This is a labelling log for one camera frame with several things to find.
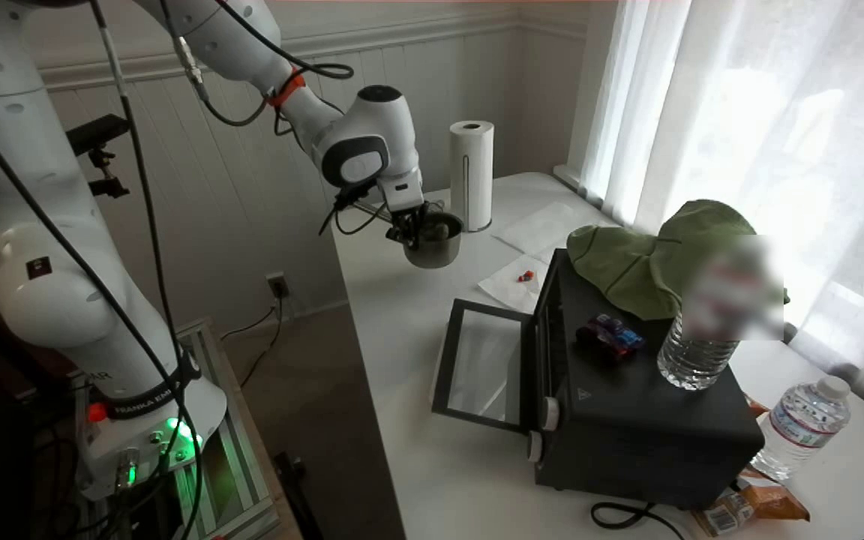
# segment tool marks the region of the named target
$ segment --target water bottle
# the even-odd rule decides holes
[[[752,457],[752,469],[785,483],[829,437],[848,422],[848,385],[825,375],[820,385],[798,385],[758,417],[764,448]]]
[[[739,238],[725,255],[704,262],[681,299],[659,349],[659,372],[685,391],[710,386],[767,299],[767,242]]]

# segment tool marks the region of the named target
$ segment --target cable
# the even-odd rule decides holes
[[[223,332],[218,340],[249,332],[249,331],[255,331],[257,325],[269,320],[269,314],[276,314],[276,302],[274,302],[261,318],[255,318],[255,320],[249,320],[249,325],[244,325],[244,326],[236,326],[236,331],[229,331],[229,332]]]
[[[109,66],[110,66],[110,75],[114,75],[114,87],[118,87],[118,95],[119,95],[119,106],[123,106],[123,114],[129,120],[129,137],[132,137],[132,154],[136,154],[136,168],[139,168],[139,183],[140,183],[140,195],[143,195],[143,212],[147,212],[147,225],[149,225],[149,242],[154,242],[154,268],[155,268],[155,286],[158,286],[158,299],[162,299],[162,314],[166,314],[166,331],[167,331],[167,340],[171,340],[171,349],[174,349],[174,357],[180,364],[184,351],[180,351],[180,340],[174,332],[174,314],[171,314],[171,302],[167,302],[167,288],[166,288],[166,262],[162,262],[162,242],[158,242],[158,219],[155,219],[155,198],[154,198],[154,189],[149,189],[149,173],[147,173],[147,161],[143,161],[143,151],[140,151],[140,135],[139,135],[139,124],[136,124],[136,110],[132,110],[132,98],[125,93],[125,85],[123,85],[123,63],[114,52],[114,43],[110,43],[110,33],[109,33],[109,25],[105,25],[105,11],[100,7],[100,0],[89,0],[92,7],[92,19],[97,19],[97,26],[101,33],[101,45],[105,45],[105,55],[109,55]],[[171,391],[171,398],[177,402],[177,410],[180,410],[180,421],[188,427],[188,435],[191,441],[198,441],[198,428],[195,428],[195,421],[184,402],[184,392],[174,391],[174,385],[167,385]],[[166,453],[158,457],[158,464],[154,472],[154,476],[162,476],[167,472],[167,457],[177,443],[177,435],[180,428],[171,431],[167,443],[166,443]],[[191,521],[198,516],[198,504],[200,504],[200,448],[191,443],[191,461],[195,461],[195,494],[191,494],[191,511],[188,511],[188,525],[184,528],[184,538],[188,538],[191,532]]]
[[[223,11],[229,11],[229,19],[233,19],[249,35],[255,35],[261,45],[268,45],[274,55],[284,58],[287,63],[301,66],[301,73],[314,73],[322,79],[354,79],[354,69],[347,63],[305,63],[293,55],[287,55],[284,48],[280,48],[276,43],[269,43],[268,35],[261,35],[244,16],[236,16],[226,0],[216,0],[223,7]]]
[[[616,521],[604,520],[601,516],[604,511],[627,512],[627,520],[616,520]],[[609,528],[609,532],[631,528],[631,525],[637,525],[642,520],[654,520],[654,521],[666,525],[677,540],[685,540],[681,532],[668,520],[663,520],[663,516],[657,516],[652,511],[654,511],[654,504],[631,506],[631,504],[617,504],[617,501],[604,501],[604,504],[592,504],[589,516],[592,516],[595,525]]]
[[[139,341],[139,349],[149,357],[155,375],[162,382],[171,382],[162,361],[155,357],[155,351],[149,349],[149,341],[139,332],[136,320],[125,314],[125,308],[114,299],[114,295],[109,290],[109,286],[101,282],[101,275],[83,262],[83,255],[70,242],[70,238],[51,222],[51,216],[38,207],[38,200],[32,198],[32,193],[21,183],[21,177],[15,173],[15,168],[6,161],[6,157],[0,154],[0,172],[6,173],[6,181],[11,183],[11,189],[24,198],[24,204],[37,212],[37,219],[43,222],[43,229],[64,245],[64,251],[80,268],[80,274],[97,286],[97,290],[101,295],[101,299],[114,308],[114,314],[123,320],[123,326],[132,332],[132,340]],[[180,417],[185,421],[191,437],[195,437],[195,427],[191,427],[191,415],[184,402],[184,392],[174,385],[166,385],[171,398],[177,402]]]
[[[337,229],[340,229],[340,233],[354,238],[354,233],[365,231],[384,210],[387,210],[387,204],[382,204],[382,207],[378,207],[364,225],[357,225],[357,229],[341,229],[341,222],[340,222],[341,212],[337,212]]]
[[[284,297],[280,297],[280,320],[276,320],[276,332],[269,340],[269,345],[253,361],[246,377],[240,382],[240,386],[246,386],[253,382],[253,375],[257,372],[261,361],[269,357],[276,351],[276,341],[281,335],[281,318],[284,318]]]
[[[100,516],[100,520],[88,521],[88,525],[79,525],[79,511],[71,506],[75,511],[75,521],[71,521],[75,528],[66,532],[66,535],[71,535],[71,538],[88,535],[88,532],[100,532],[100,538],[109,535],[109,528],[114,528],[118,521],[129,520],[129,512],[136,512],[139,506],[149,504],[155,497],[155,492],[166,486],[166,480],[167,476],[147,480],[140,486],[143,494],[139,501],[132,501],[129,506],[105,511],[105,516]]]
[[[255,108],[249,118],[233,120],[233,118],[226,118],[226,114],[214,106],[214,98],[209,98],[209,93],[204,91],[204,85],[191,85],[191,87],[195,87],[200,106],[204,106],[218,124],[226,124],[226,127],[249,127],[249,124],[255,124],[255,120],[263,114],[263,108],[268,108],[268,103],[257,98],[257,108]]]

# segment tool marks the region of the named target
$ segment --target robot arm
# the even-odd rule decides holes
[[[188,52],[223,79],[257,87],[287,118],[302,154],[340,189],[341,204],[378,186],[394,216],[387,238],[399,241],[414,265],[439,268],[451,262],[423,257],[429,250],[440,250],[435,229],[453,219],[427,212],[414,124],[399,91],[365,87],[344,114],[322,103],[302,75],[293,73],[298,66],[274,52],[281,35],[263,0],[139,2],[174,35],[191,75],[195,59]]]
[[[140,483],[167,441],[184,431],[184,417],[198,428],[191,448],[209,437],[223,422],[226,396],[198,377],[188,354],[171,349],[167,325],[119,265],[21,40],[29,7],[71,2],[80,0],[0,0],[0,314],[17,340],[64,351],[83,372],[97,398],[109,405],[109,417],[92,421],[80,441],[88,469],[80,492],[100,501]],[[229,8],[263,40],[255,40],[216,0],[167,0],[171,19],[162,16],[162,0],[139,2],[218,75],[257,87],[292,120],[302,154],[333,186],[351,195],[378,186],[394,212],[391,238],[414,265],[451,262],[453,251],[440,245],[453,245],[462,225],[427,212],[414,127],[402,93],[365,87],[344,114],[325,106],[293,75],[293,66],[268,48],[268,43],[280,43],[280,26],[263,0],[229,0]],[[17,186],[38,200],[43,216],[79,257],[32,212]],[[185,415],[177,410],[174,386],[184,392]]]

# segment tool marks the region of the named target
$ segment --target window curtain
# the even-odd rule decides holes
[[[864,368],[864,0],[617,0],[607,55],[562,177],[642,231],[689,198],[739,207],[791,349]]]

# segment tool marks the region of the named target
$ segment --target black device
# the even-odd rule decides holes
[[[105,154],[110,137],[132,132],[132,124],[114,114],[97,118],[66,132],[75,157],[88,154],[92,168],[101,172],[100,181],[89,181],[92,195],[123,198],[129,189],[109,172],[114,154]]]
[[[575,341],[601,313],[623,318],[645,349],[616,364]],[[533,314],[457,299],[431,407],[527,431],[544,486],[704,506],[756,457],[761,431],[729,368],[704,392],[663,382],[654,354],[666,331],[668,320],[642,325],[617,313],[568,251],[556,251]]]

